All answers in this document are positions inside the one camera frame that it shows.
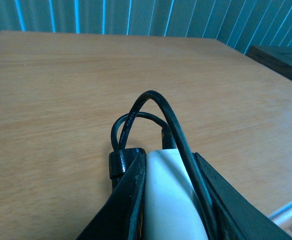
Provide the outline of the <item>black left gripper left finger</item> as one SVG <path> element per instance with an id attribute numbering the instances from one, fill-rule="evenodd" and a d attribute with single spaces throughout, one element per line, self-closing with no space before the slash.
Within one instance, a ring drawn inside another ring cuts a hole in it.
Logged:
<path id="1" fill-rule="evenodd" d="M 112 193 L 77 237 L 79 240 L 140 240 L 142 238 L 146 153 L 143 149 L 109 154 Z"/>

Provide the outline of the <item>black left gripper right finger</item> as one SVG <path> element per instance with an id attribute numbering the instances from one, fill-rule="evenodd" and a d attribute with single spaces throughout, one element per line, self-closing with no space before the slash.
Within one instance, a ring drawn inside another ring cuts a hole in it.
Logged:
<path id="1" fill-rule="evenodd" d="M 292 239 L 250 204 L 199 153 L 194 157 L 212 199 L 222 240 Z"/>

